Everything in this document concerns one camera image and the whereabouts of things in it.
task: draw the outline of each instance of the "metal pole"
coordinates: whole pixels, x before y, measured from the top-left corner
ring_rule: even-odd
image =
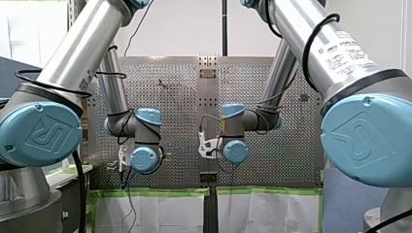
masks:
[[[223,56],[227,56],[227,0],[222,0]]]
[[[90,0],[37,81],[86,90],[119,28],[128,24],[130,18],[122,1],[115,5],[108,0]],[[58,92],[80,105],[78,96]]]

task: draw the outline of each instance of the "green tape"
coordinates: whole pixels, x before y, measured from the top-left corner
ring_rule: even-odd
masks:
[[[90,193],[91,233],[96,233],[97,193]]]
[[[99,198],[105,197],[127,197],[126,190],[109,189],[93,190],[91,192]],[[142,197],[198,197],[209,195],[209,188],[187,188],[187,189],[153,189],[153,188],[130,188],[130,196]]]
[[[318,209],[318,231],[324,232],[324,193],[321,191],[319,195],[319,209]]]
[[[322,193],[321,189],[310,188],[281,188],[281,187],[259,187],[259,186],[236,186],[236,187],[217,187],[219,195],[231,194],[251,194],[251,193],[269,193],[280,195],[298,195],[298,196],[318,196]]]

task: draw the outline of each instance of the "metal stand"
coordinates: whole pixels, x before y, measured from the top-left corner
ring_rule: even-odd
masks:
[[[218,192],[215,186],[210,187],[209,196],[203,203],[203,233],[219,232]]]

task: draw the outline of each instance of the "white wall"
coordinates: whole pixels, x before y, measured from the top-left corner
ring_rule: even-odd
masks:
[[[341,15],[342,29],[351,33],[372,60],[387,68],[405,68],[403,5],[406,2],[327,0],[327,10]]]
[[[43,67],[66,31],[65,2],[0,1],[0,56]]]
[[[273,56],[279,39],[255,10],[227,0],[228,55]],[[155,0],[127,55],[194,56],[222,54],[221,0]],[[123,55],[144,11],[116,38]]]

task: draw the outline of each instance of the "logo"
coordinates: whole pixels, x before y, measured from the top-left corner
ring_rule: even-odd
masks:
[[[355,168],[396,153],[394,143],[367,113],[360,113],[334,129],[332,138]]]
[[[28,135],[25,144],[51,153],[59,153],[72,127],[51,116],[41,116]]]

